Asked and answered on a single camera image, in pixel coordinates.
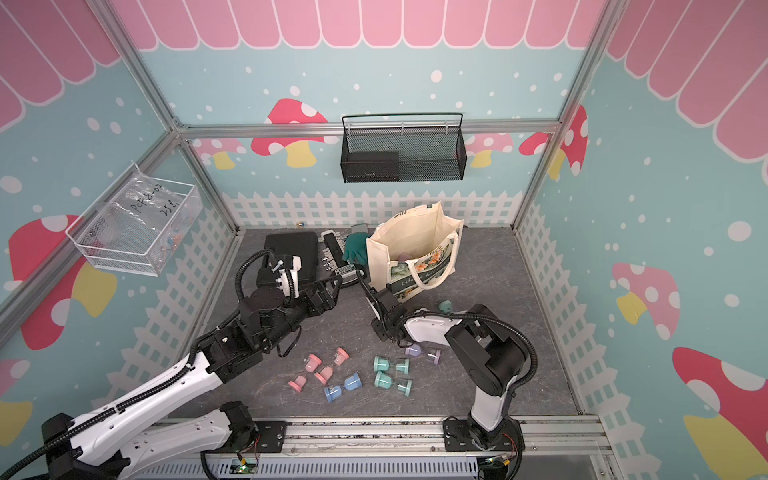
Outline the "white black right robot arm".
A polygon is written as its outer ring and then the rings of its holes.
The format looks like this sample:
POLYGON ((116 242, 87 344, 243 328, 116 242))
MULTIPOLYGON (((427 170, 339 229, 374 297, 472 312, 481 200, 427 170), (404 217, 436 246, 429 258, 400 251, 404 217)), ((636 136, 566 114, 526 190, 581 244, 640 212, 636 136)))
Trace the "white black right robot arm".
POLYGON ((388 289, 371 287, 357 266, 355 273, 375 317, 372 327, 382 340, 433 343, 450 348, 470 380, 475 396, 466 418, 447 418, 446 448, 479 451, 525 449, 520 423, 509 416, 516 390, 538 370, 533 343, 516 327, 482 304, 462 312, 410 311, 388 289))

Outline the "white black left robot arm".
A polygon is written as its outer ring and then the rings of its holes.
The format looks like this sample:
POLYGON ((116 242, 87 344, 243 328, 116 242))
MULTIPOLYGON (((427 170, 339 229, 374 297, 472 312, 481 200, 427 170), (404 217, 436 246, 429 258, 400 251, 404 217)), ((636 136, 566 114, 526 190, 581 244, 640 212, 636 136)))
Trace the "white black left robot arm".
POLYGON ((231 401, 191 421, 156 429, 154 423, 187 402, 234 380, 298 335, 302 322, 332 310, 343 280, 332 275, 299 282, 301 260, 265 249, 235 276, 237 308, 198 337, 185 358, 120 399, 90 413, 47 420, 43 445, 10 466, 11 479, 39 458, 46 479, 128 479, 188 452, 242 452, 261 434, 247 407, 231 401))

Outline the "cream floral canvas tote bag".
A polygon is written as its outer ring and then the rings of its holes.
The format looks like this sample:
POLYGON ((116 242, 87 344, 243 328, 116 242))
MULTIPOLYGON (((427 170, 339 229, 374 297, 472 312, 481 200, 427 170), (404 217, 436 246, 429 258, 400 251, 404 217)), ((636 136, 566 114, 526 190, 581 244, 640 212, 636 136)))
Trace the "cream floral canvas tote bag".
POLYGON ((455 272, 464 222, 441 203, 419 205, 380 224, 367 239, 370 285, 388 287, 401 303, 433 290, 455 272), (407 253, 410 259, 398 263, 407 253))

